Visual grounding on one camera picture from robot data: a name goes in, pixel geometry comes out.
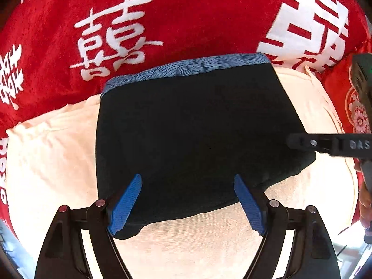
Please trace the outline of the person's right hand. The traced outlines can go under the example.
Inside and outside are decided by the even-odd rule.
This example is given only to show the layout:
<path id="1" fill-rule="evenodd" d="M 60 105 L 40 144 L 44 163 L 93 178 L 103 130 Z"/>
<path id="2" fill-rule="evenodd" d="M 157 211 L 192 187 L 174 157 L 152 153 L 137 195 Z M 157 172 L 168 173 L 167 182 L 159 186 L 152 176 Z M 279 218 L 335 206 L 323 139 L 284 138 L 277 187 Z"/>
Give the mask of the person's right hand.
<path id="1" fill-rule="evenodd" d="M 371 195 L 363 183 L 359 190 L 359 220 L 365 229 L 371 227 Z"/>

